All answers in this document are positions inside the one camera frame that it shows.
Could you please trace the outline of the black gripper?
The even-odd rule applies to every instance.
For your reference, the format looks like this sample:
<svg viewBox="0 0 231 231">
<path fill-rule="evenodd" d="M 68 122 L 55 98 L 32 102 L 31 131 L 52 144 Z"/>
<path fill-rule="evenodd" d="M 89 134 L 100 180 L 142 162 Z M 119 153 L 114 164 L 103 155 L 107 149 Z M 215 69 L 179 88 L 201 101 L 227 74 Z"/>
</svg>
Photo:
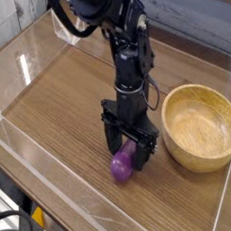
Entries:
<svg viewBox="0 0 231 231">
<path fill-rule="evenodd" d="M 109 152 L 112 155 L 121 148 L 122 135 L 137 144 L 134 168 L 140 171 L 157 147 L 158 129 L 149 119 L 147 110 L 149 89 L 141 87 L 135 91 L 117 91 L 115 101 L 101 101 L 102 121 Z"/>
</svg>

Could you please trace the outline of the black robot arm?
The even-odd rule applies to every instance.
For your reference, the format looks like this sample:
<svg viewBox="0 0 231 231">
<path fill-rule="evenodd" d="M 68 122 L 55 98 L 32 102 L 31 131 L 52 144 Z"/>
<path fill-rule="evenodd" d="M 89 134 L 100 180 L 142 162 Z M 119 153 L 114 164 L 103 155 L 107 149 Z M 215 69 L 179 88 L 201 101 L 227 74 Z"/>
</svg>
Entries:
<svg viewBox="0 0 231 231">
<path fill-rule="evenodd" d="M 141 0 L 69 0 L 72 12 L 88 27 L 78 30 L 59 0 L 47 0 L 65 28 L 87 38 L 96 28 L 107 37 L 116 68 L 114 101 L 101 101 L 108 149 L 115 154 L 127 137 L 137 144 L 132 168 L 139 171 L 157 148 L 158 129 L 148 118 L 149 89 L 157 83 L 150 76 L 155 67 L 148 17 Z"/>
</svg>

